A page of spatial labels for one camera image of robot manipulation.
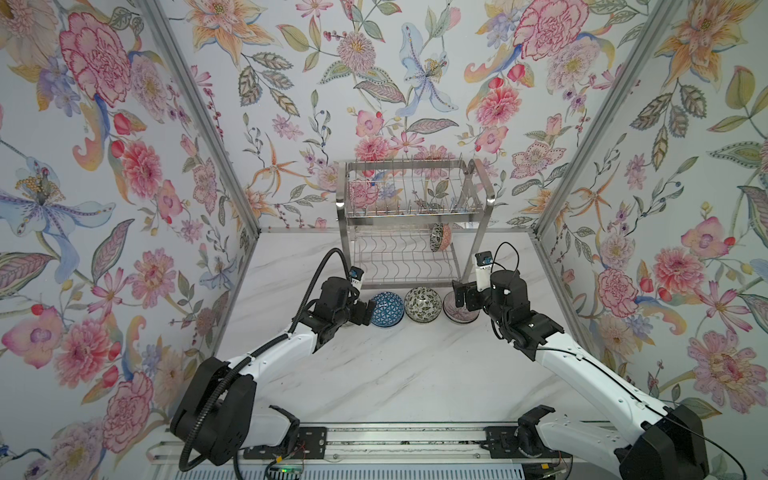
floral wallpaper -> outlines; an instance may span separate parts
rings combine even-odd
[[[200,86],[265,228],[332,226],[339,161],[458,157],[482,159],[497,227],[530,227],[653,6],[163,3],[187,60],[211,74]],[[364,206],[406,201],[400,173],[366,175]]]
[[[768,476],[766,17],[685,2],[544,238],[592,351],[692,408],[750,478]]]
[[[255,241],[146,21],[0,0],[2,478],[136,478]]]

marble surface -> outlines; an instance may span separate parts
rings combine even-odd
[[[454,233],[462,265],[473,233]],[[482,250],[502,241],[519,250],[531,308],[568,329],[554,293],[526,233],[487,233]],[[267,233],[261,236],[217,357],[251,351],[276,336],[296,314],[323,255],[339,246],[338,233]],[[497,259],[515,265],[515,252],[502,247]],[[319,284],[341,276],[337,257]],[[394,290],[405,296],[408,289]],[[438,289],[441,297],[449,289]],[[376,290],[363,290],[368,300]],[[274,404],[302,422],[486,422],[517,419],[545,404],[574,419],[604,417],[564,380],[497,340],[481,313],[468,325],[444,313],[431,323],[409,318],[392,328],[349,326],[317,353],[271,383],[259,384],[258,404]]]

